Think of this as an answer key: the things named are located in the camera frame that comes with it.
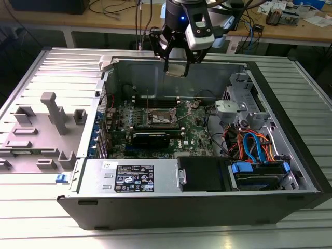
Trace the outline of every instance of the warning label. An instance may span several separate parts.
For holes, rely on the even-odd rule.
[[[115,181],[116,193],[154,192],[154,166],[118,165]]]

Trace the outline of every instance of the electronic component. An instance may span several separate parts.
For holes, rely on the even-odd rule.
[[[166,133],[134,133],[132,144],[138,148],[167,148],[170,136]]]
[[[88,7],[90,0],[10,0],[14,10],[60,12],[82,15]]]
[[[299,20],[299,14],[290,9],[281,10],[271,8],[266,16],[266,24],[274,26],[278,24],[297,26]]]
[[[268,164],[236,162],[232,164],[232,172],[240,191],[277,190],[281,189],[281,181],[289,173],[289,165],[282,161]]]
[[[58,54],[59,59],[69,60],[86,58],[82,54],[96,53],[92,50],[86,52],[84,49],[60,52],[59,54],[59,49],[55,49],[50,53]],[[294,77],[303,79],[301,85],[311,89],[306,90],[311,94],[310,98],[313,101],[323,99],[324,102],[321,102],[321,105],[324,106],[325,102],[328,103],[328,99],[313,90],[313,87],[319,89],[319,86],[312,79],[306,78],[304,70],[296,63],[287,58],[278,59],[280,63],[275,63],[273,58],[246,55],[228,60],[225,56],[214,54],[206,63],[195,65],[197,70],[191,71],[192,74],[183,79],[165,75],[162,71],[162,63],[149,52],[127,53],[119,50],[107,52],[98,50],[97,52],[108,58],[116,58],[118,61],[112,63],[110,67],[105,65],[111,62],[101,63],[101,70],[104,70],[101,80],[99,80],[98,72],[88,72],[89,80],[92,79],[91,74],[94,74],[93,80],[90,84],[81,84],[81,87],[84,87],[82,91],[93,92],[92,97],[86,97],[85,102],[90,104],[77,107],[77,103],[74,103],[76,100],[72,100],[70,103],[73,103],[73,106],[63,106],[67,111],[67,121],[64,120],[64,122],[70,131],[68,135],[60,135],[56,124],[50,122],[53,119],[53,110],[49,112],[48,108],[44,107],[42,108],[44,113],[40,114],[37,112],[40,110],[40,104],[36,105],[35,101],[28,100],[29,98],[22,97],[21,94],[14,94],[6,103],[6,108],[1,110],[2,129],[6,131],[2,136],[4,143],[0,151],[2,172],[4,174],[18,173],[19,170],[24,170],[20,166],[23,165],[30,168],[29,173],[43,173],[38,167],[48,167],[47,173],[58,173],[59,171],[54,169],[55,165],[57,168],[62,166],[61,171],[65,170],[64,167],[67,165],[71,166],[70,189],[59,193],[57,202],[81,228],[114,230],[273,224],[296,210],[314,208],[330,198],[332,188],[319,167],[322,164],[318,165],[315,162],[316,157],[314,158],[311,154],[319,152],[327,142],[323,136],[326,131],[322,130],[322,127],[313,126],[309,129],[310,134],[319,137],[322,142],[317,144],[317,148],[305,144],[303,134],[305,135],[307,129],[296,122],[294,125],[289,123],[288,118],[288,115],[293,113],[289,111],[293,103],[297,103],[297,107],[303,107],[305,103],[297,99],[294,99],[292,104],[279,102],[278,99],[282,93],[289,93],[291,89],[275,90],[274,84],[267,83],[261,73],[266,71],[267,63],[272,63],[277,71],[287,67],[296,68],[297,73],[293,70]],[[41,54],[38,57],[35,63],[37,66],[30,70],[28,77],[22,79],[19,88],[15,90],[16,93],[26,92],[26,88],[31,85],[32,77],[36,81],[41,81],[41,78],[39,80],[38,78],[41,77],[41,71],[47,73],[42,69],[50,53]],[[58,63],[60,66],[66,65],[65,61],[62,63],[61,60]],[[47,74],[57,75],[59,70],[47,71]],[[64,80],[82,82],[82,73],[78,74],[80,77],[76,77],[74,75],[77,74],[68,71],[65,66],[61,72],[58,82]],[[201,72],[204,73],[204,80],[198,77]],[[70,79],[67,76],[64,78],[64,75],[69,73],[72,75],[68,76]],[[283,75],[274,74],[273,78],[278,82],[285,81]],[[121,91],[119,91],[121,84],[128,80],[132,80],[129,84],[137,87],[137,95],[134,99],[131,97],[122,99]],[[103,91],[103,83],[109,92]],[[74,91],[74,86],[71,85],[74,84],[66,85],[65,91]],[[236,102],[240,109],[232,123],[221,126],[221,120],[214,105],[210,105],[212,107],[210,109],[199,105],[190,110],[189,116],[183,118],[189,114],[188,105],[194,104],[196,93],[202,89],[211,91],[215,95],[215,98],[204,97],[204,104],[207,103],[205,98],[218,101],[227,89],[229,100]],[[101,106],[108,100],[104,96],[112,94],[114,95],[112,102],[106,103],[107,106]],[[168,102],[167,105],[162,106],[163,99]],[[132,100],[137,103],[145,102],[146,105],[136,106]],[[258,101],[262,102],[262,106],[259,105],[260,108],[258,108]],[[82,113],[82,118],[78,119],[84,119],[83,112],[79,111],[82,108],[85,108],[87,112],[84,125],[77,124],[80,120],[77,120],[75,115]],[[115,112],[108,112],[108,108],[114,108]],[[174,108],[176,108],[177,120],[183,118],[175,122],[178,127],[151,127],[152,123],[148,122],[148,116],[154,109],[168,112]],[[136,109],[143,109],[141,127],[135,127],[134,124]],[[248,113],[266,112],[266,110],[270,113],[266,123],[260,128],[253,129],[246,120]],[[16,117],[18,123],[10,123],[12,118]],[[37,123],[36,119],[39,118],[44,118],[45,122]],[[197,126],[195,119],[204,120],[204,118],[204,126]],[[306,117],[306,121],[310,123],[314,123],[316,119],[316,117],[314,119]],[[105,132],[104,124],[110,125],[110,129]],[[45,135],[42,140],[28,138],[28,136],[38,138],[37,136],[42,133]],[[157,133],[162,134],[162,137],[168,135],[169,144],[163,148],[135,147],[133,135],[138,134],[137,143],[139,144],[142,142],[141,133]],[[236,137],[232,144],[233,149],[228,148],[227,143],[224,142],[228,133]],[[259,138],[259,143],[250,133]],[[111,140],[113,145],[112,148],[107,149],[107,158],[89,158],[90,148],[97,151],[97,157],[102,155],[104,140],[102,134],[106,137],[106,141]],[[95,145],[90,144],[96,138],[98,140],[95,145],[98,146],[94,148]],[[244,150],[244,140],[246,149],[254,158],[251,158]],[[257,146],[261,147],[266,161],[259,159],[260,152]],[[189,154],[190,160],[179,161],[186,157],[184,153]],[[238,166],[238,172],[233,172],[232,165],[238,162],[247,163],[246,165],[252,167],[252,171],[249,169],[246,172],[246,167]],[[181,207],[184,212],[170,207]]]

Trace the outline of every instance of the desk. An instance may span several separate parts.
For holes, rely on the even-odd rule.
[[[322,46],[327,47],[332,43],[332,25],[326,27],[318,27],[303,19],[299,20],[297,26],[278,25],[271,26],[266,25],[266,15],[257,14],[257,9],[249,10],[249,15],[254,19],[256,24],[264,26],[264,31],[260,42],[262,43],[276,43],[276,44],[290,44],[290,45],[304,45],[304,46]],[[332,12],[332,7],[324,6],[322,11]],[[245,39],[248,35],[248,31],[243,22],[239,23],[236,31],[228,33],[230,37],[230,44],[228,47],[228,53],[236,51],[238,42]]]
[[[121,3],[118,0],[104,0],[104,5],[109,3]],[[75,41],[72,32],[97,32],[97,33],[117,33],[117,34],[135,34],[135,8],[130,8],[121,12],[121,20],[107,17],[102,14],[93,13],[89,10],[79,15],[69,15],[63,13],[42,13],[42,12],[22,12],[14,11],[9,3],[8,7],[15,17],[22,22],[27,29],[47,29],[62,31],[68,47],[75,47]],[[134,5],[134,1],[130,0],[121,6],[113,7],[113,10],[123,9]],[[93,6],[93,9],[101,11],[100,4]],[[153,5],[153,18],[150,26],[161,27],[160,19],[161,5]],[[332,7],[324,7],[323,11],[332,11]],[[142,25],[145,26],[149,19],[149,5],[143,5]],[[292,44],[305,46],[329,46],[332,43],[332,26],[317,27],[303,20],[299,21],[298,26],[270,26],[265,24],[266,15],[255,15],[249,11],[253,19],[257,19],[257,23],[265,26],[262,43]],[[5,27],[20,27],[13,20],[6,10],[2,1],[0,1],[0,22]],[[230,40],[228,53],[233,53],[238,42],[245,39],[248,31],[244,24],[240,23],[236,31],[229,32],[227,39]]]

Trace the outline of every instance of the floor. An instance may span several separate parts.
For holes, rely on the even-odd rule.
[[[25,72],[29,69],[34,58],[40,52],[40,46],[25,30],[16,30],[17,40],[9,40],[2,37],[0,44],[0,106],[6,101],[12,90],[18,84]],[[61,32],[47,30],[30,30],[32,35],[45,47],[65,47],[66,43]],[[80,48],[109,48],[109,49],[133,49],[134,35],[108,34],[108,42],[102,33],[75,32],[75,41]],[[225,53],[228,42],[220,49],[211,49],[212,53]],[[150,49],[149,42],[144,49]],[[259,44],[253,51],[245,51],[245,54],[258,54],[270,56],[292,56],[312,75],[318,67],[326,63],[325,69],[316,78],[317,83],[332,98],[332,61],[322,62],[323,48],[308,46],[288,46],[277,44]]]

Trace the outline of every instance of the blue latch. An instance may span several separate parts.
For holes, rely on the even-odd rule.
[[[64,174],[59,174],[56,179],[56,183],[68,183],[67,176]]]
[[[286,172],[289,173],[291,171],[291,168],[290,168],[288,162],[284,162],[283,165],[284,165],[284,168],[285,168]]]
[[[233,173],[254,172],[254,169],[249,162],[235,162],[232,165],[232,170]]]
[[[100,111],[97,111],[95,114],[96,118],[103,118],[103,114]]]
[[[99,131],[99,126],[97,124],[95,124],[92,128],[93,131]]]

